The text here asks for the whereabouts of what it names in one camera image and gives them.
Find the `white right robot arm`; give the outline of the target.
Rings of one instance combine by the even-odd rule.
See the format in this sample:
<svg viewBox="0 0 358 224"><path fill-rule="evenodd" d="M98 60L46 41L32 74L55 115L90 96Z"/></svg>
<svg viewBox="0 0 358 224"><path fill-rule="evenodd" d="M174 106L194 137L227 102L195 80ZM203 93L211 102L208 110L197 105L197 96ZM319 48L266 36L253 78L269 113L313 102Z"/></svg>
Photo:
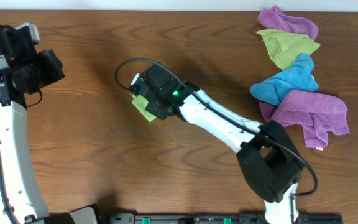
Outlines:
<svg viewBox="0 0 358 224"><path fill-rule="evenodd" d="M295 192L304 165L281 124L243 118L158 65L138 73L130 90L146 99L145 109L152 115L177 116L231 148L247 184L264 200L267 223L298 222Z"/></svg>

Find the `light green cloth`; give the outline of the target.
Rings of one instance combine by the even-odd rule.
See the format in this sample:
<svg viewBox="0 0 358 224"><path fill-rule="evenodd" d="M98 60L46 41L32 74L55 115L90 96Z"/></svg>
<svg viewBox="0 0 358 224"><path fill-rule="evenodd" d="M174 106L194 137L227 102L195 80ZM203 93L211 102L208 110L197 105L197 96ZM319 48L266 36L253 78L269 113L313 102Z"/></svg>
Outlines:
<svg viewBox="0 0 358 224"><path fill-rule="evenodd" d="M131 96L132 96L132 104L138 109L138 111L142 114L142 116L148 122L151 123L156 118L156 116L146 110L146 107L149 103L147 99L141 95L132 94Z"/></svg>

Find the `blue cloth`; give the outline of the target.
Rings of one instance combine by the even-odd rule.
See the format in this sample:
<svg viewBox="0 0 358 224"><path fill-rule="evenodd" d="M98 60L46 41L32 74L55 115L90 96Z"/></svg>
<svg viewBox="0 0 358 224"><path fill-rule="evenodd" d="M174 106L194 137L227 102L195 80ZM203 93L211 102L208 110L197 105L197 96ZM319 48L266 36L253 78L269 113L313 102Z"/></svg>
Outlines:
<svg viewBox="0 0 358 224"><path fill-rule="evenodd" d="M315 92L319 89L314 76L313 59L304 53L286 69L250 87L251 95L270 105L278 106L292 90Z"/></svg>

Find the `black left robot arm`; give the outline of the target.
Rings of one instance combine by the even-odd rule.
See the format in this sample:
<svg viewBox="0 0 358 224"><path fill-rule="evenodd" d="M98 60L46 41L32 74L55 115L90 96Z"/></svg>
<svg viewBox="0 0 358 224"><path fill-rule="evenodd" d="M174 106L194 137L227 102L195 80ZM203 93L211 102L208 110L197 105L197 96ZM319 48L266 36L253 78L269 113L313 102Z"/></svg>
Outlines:
<svg viewBox="0 0 358 224"><path fill-rule="evenodd" d="M0 223L97 224L99 214L92 205L51 214L35 179L25 96L64 77L53 50L36 50L39 41L31 23L0 25Z"/></svg>

